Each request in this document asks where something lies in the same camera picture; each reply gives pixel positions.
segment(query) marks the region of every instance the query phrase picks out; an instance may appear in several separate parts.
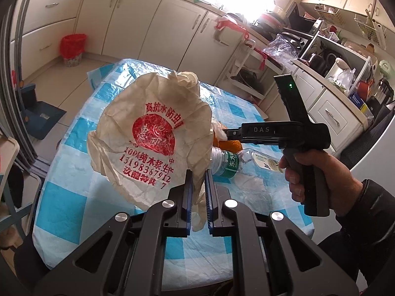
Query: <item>crumpled paper bag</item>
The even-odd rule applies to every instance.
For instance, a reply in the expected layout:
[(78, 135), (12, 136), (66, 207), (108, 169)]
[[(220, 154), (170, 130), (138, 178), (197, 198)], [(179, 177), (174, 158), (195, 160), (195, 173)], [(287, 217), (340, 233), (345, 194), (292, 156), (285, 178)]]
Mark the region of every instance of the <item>crumpled paper bag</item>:
[(116, 96), (88, 134), (92, 168), (144, 211), (183, 184), (191, 169), (193, 230), (200, 230), (207, 219), (202, 184), (213, 143), (211, 116), (194, 73), (142, 75)]

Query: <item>black pants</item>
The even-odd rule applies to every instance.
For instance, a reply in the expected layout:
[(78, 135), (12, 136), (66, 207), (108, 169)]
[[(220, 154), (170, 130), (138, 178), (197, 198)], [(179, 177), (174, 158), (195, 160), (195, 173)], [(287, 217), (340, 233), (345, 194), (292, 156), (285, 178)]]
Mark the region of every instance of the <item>black pants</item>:
[(357, 281), (359, 268), (355, 248), (344, 230), (331, 234), (318, 246), (354, 281)]

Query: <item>bottle label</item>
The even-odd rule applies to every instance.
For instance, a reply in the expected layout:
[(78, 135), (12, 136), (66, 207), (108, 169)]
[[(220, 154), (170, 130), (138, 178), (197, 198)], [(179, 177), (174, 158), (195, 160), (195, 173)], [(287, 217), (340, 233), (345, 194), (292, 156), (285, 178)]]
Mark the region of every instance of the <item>bottle label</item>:
[(221, 177), (232, 178), (238, 170), (238, 155), (229, 151), (224, 151), (224, 153), (228, 163)]
[(264, 155), (261, 155), (257, 152), (252, 153), (252, 158), (254, 159), (254, 161), (258, 165), (258, 167), (260, 167), (260, 168), (267, 169), (270, 171), (284, 172), (281, 168), (279, 168), (278, 161), (270, 159), (270, 158), (268, 158)]

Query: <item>human hand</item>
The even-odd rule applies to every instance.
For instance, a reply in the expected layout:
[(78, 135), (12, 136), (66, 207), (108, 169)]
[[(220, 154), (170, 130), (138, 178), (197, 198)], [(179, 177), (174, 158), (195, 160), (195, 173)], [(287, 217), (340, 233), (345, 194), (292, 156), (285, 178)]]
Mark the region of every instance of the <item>human hand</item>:
[[(311, 149), (296, 153), (295, 160), (305, 166), (314, 165), (324, 172), (329, 188), (329, 207), (339, 217), (345, 216), (357, 201), (363, 184), (352, 176), (346, 166), (325, 151)], [(285, 156), (281, 158), (278, 166), (286, 168), (285, 179), (290, 183), (292, 199), (299, 203), (304, 202), (305, 188), (299, 183), (299, 174), (290, 168)]]

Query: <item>red plastic bag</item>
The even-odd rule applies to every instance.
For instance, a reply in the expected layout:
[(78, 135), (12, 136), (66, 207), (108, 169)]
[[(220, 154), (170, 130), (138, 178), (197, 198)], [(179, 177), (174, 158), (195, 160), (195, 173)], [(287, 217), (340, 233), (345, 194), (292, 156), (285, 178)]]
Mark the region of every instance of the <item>red plastic bag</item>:
[(236, 20), (230, 17), (229, 15), (222, 16), (222, 18), (218, 20), (218, 24), (215, 28), (221, 30), (223, 27), (229, 27), (232, 30), (243, 32), (245, 39), (248, 39), (250, 37), (250, 35), (247, 32), (247, 29), (239, 26)]
[(60, 54), (65, 59), (71, 59), (84, 52), (86, 34), (70, 34), (60, 42)]

